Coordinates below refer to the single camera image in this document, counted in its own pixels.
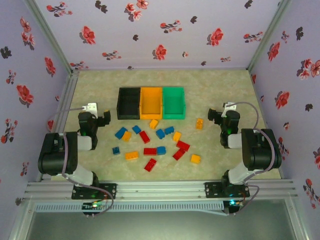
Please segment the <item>red lego brick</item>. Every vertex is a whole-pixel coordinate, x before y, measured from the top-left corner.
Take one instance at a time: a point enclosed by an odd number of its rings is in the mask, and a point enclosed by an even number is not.
[[[184,151],[188,151],[189,148],[190,148],[190,145],[189,144],[186,144],[185,142],[183,141],[178,141],[178,143],[176,144],[176,146],[180,149],[183,149]]]
[[[180,149],[173,155],[173,158],[178,161],[185,153],[186,153],[186,151],[180,148]]]
[[[145,165],[144,169],[150,172],[156,165],[156,162],[157,162],[156,160],[151,158],[150,161]]]
[[[143,155],[156,156],[157,149],[156,148],[145,148],[143,150]]]
[[[150,138],[148,137],[145,131],[141,131],[139,134],[145,144],[150,142]]]

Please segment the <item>floor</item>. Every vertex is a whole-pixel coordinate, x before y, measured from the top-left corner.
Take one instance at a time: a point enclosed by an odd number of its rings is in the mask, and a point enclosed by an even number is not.
[[[156,131],[149,127],[150,120],[117,120],[119,87],[182,86],[185,91],[186,118],[184,120],[160,120],[157,129],[174,126],[182,133],[181,140],[190,144],[189,151],[176,161],[172,155],[178,150],[173,134],[160,140]],[[79,163],[94,171],[100,180],[217,180],[224,172],[242,161],[240,149],[224,149],[220,145],[220,127],[207,119],[209,108],[223,111],[224,102],[247,101],[258,106],[249,72],[246,70],[117,70],[82,71],[71,103],[78,108],[87,103],[98,104],[98,115],[110,110],[111,123],[98,129],[95,150],[78,152]],[[252,128],[256,121],[255,111],[247,105],[239,105],[239,129]],[[70,112],[65,131],[79,129],[77,111]],[[195,128],[197,118],[204,119],[203,129]],[[138,125],[145,130],[151,141],[144,144],[132,131]],[[118,140],[115,133],[125,127],[132,132],[129,142]],[[260,117],[259,128],[264,128]],[[120,154],[113,155],[112,148],[119,146]],[[144,169],[150,156],[143,149],[165,146],[167,153],[154,156],[157,163],[151,172]],[[125,160],[125,153],[139,151],[136,160]],[[201,163],[190,162],[192,154],[201,156]],[[279,179],[277,169],[257,176]]]

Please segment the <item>floral wallpaper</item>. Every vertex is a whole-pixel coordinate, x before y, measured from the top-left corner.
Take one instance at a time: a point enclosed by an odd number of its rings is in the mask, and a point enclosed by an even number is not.
[[[279,3],[34,1],[72,69],[129,70],[246,68]],[[270,59],[277,47],[272,46]]]
[[[320,239],[320,33],[313,28],[319,21],[317,1],[292,1],[251,71],[265,120],[278,139],[281,170],[296,184],[311,239]]]
[[[3,4],[1,14],[0,239],[6,240],[27,183],[38,176],[47,120],[57,111],[68,73],[21,0]]]

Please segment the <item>orange bin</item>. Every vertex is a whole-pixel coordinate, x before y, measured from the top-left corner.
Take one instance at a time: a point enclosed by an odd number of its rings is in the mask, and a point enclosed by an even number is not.
[[[141,87],[140,119],[162,119],[162,87]]]

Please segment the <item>green bin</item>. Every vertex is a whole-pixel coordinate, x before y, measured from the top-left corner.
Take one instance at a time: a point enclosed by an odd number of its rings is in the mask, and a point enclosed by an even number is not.
[[[163,119],[185,119],[186,101],[183,87],[163,87]]]

